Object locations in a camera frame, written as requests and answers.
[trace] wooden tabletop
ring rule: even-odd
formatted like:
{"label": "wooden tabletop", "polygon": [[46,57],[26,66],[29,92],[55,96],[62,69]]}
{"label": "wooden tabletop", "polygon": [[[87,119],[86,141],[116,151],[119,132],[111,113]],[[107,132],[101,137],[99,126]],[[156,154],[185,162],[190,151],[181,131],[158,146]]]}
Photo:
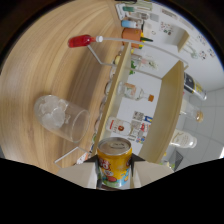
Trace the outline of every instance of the wooden tabletop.
{"label": "wooden tabletop", "polygon": [[[0,76],[0,145],[6,159],[56,174],[54,161],[76,146],[89,150],[109,66],[100,65],[87,47],[70,49],[70,37],[82,34],[121,37],[113,0],[78,0],[40,17],[16,42]],[[91,44],[103,62],[111,63],[122,43]],[[33,106],[43,95],[55,95],[90,112],[89,129],[74,144],[43,128]],[[73,165],[80,155],[63,159]]]}

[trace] bottle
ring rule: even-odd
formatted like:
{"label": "bottle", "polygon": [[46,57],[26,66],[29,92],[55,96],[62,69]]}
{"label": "bottle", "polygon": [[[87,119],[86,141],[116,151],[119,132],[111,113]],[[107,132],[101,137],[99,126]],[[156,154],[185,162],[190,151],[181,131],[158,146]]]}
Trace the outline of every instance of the bottle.
{"label": "bottle", "polygon": [[198,81],[193,79],[190,75],[184,72],[184,89],[189,93],[197,96],[200,100],[207,99],[206,91],[201,87]]}
{"label": "bottle", "polygon": [[134,22],[134,21],[122,20],[121,21],[121,26],[122,27],[127,27],[127,28],[136,28],[137,23]]}
{"label": "bottle", "polygon": [[127,122],[116,117],[109,117],[106,122],[106,130],[120,135],[128,136],[133,131],[133,126]]}
{"label": "bottle", "polygon": [[141,87],[123,82],[118,83],[117,94],[132,100],[140,100],[142,98],[146,98],[148,101],[152,102],[154,99],[153,95],[144,93]]}
{"label": "bottle", "polygon": [[90,35],[82,35],[82,36],[77,36],[77,37],[72,37],[68,40],[68,46],[70,48],[73,47],[83,47],[90,45],[92,42],[102,42],[103,37],[102,36],[97,36],[97,37],[91,37]]}
{"label": "bottle", "polygon": [[198,123],[203,121],[203,113],[200,109],[191,103],[187,102],[184,98],[182,99],[180,114],[186,116],[187,118],[193,119]]}
{"label": "bottle", "polygon": [[187,132],[175,129],[170,145],[178,148],[194,148],[197,145],[197,139]]}

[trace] cup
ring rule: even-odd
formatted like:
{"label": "cup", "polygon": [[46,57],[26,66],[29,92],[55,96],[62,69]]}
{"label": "cup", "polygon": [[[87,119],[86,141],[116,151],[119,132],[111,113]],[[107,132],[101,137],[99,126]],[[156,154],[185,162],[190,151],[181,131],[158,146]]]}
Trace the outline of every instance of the cup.
{"label": "cup", "polygon": [[43,127],[74,143],[84,137],[89,127],[88,110],[57,96],[46,95],[38,98],[34,113]]}

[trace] can label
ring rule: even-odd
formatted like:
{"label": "can label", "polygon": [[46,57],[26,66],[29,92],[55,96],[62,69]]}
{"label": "can label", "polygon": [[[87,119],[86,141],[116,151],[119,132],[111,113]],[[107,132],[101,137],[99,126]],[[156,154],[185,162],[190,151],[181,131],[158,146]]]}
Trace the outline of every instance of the can label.
{"label": "can label", "polygon": [[[124,149],[125,144],[127,143],[123,141],[114,141],[108,143],[107,146],[119,151]],[[97,148],[97,155],[102,182],[112,188],[123,186],[129,178],[132,148],[121,155],[107,155]]]}
{"label": "can label", "polygon": [[98,157],[102,182],[113,188],[123,186],[129,177],[131,154],[123,159]]}

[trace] beverage can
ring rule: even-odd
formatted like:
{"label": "beverage can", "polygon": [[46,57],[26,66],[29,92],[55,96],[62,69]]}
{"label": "beverage can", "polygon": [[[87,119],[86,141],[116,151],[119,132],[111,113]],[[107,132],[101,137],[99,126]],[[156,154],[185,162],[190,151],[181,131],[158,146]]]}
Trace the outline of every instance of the beverage can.
{"label": "beverage can", "polygon": [[112,188],[123,186],[129,177],[131,142],[118,137],[103,139],[98,143],[97,155],[102,182]]}

